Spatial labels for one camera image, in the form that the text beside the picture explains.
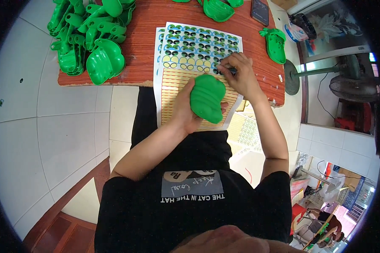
plastic bucket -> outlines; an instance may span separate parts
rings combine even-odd
[[[299,26],[296,26],[295,24],[285,24],[283,30],[286,34],[286,38],[289,41],[299,42],[309,39],[308,35],[304,32],[304,30]]]

person's thumb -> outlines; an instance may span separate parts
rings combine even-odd
[[[187,82],[187,84],[184,85],[181,93],[186,96],[190,96],[190,93],[193,90],[194,84],[195,84],[194,78],[191,77],[189,81]]]
[[[229,71],[228,68],[225,68],[224,66],[221,66],[221,65],[217,65],[217,68],[219,71],[221,71],[221,73],[224,74],[225,78],[228,80],[229,83],[236,81],[231,71]]]

black t-shirt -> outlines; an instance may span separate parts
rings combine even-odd
[[[228,224],[251,236],[287,242],[287,173],[272,173],[253,189],[229,169],[182,169],[160,164],[139,182],[108,180],[98,215],[96,252],[169,252],[190,235]]]

hand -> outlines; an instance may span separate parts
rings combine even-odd
[[[237,73],[235,76],[225,67],[227,64],[236,68]],[[243,53],[232,53],[217,66],[218,70],[224,74],[229,86],[250,102],[263,98],[262,96],[265,97],[253,73],[252,64],[252,58],[247,58]]]
[[[173,106],[173,115],[170,122],[183,129],[186,134],[195,132],[203,119],[197,116],[190,108],[190,93],[194,87],[194,78],[190,78],[184,88],[177,94]],[[228,103],[221,103],[221,111],[224,113]]]

tiled wall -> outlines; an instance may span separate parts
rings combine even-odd
[[[375,139],[340,128],[301,124],[297,150],[377,181],[380,158]]]
[[[113,88],[58,85],[54,6],[30,1],[0,50],[0,201],[21,239],[109,155]]]

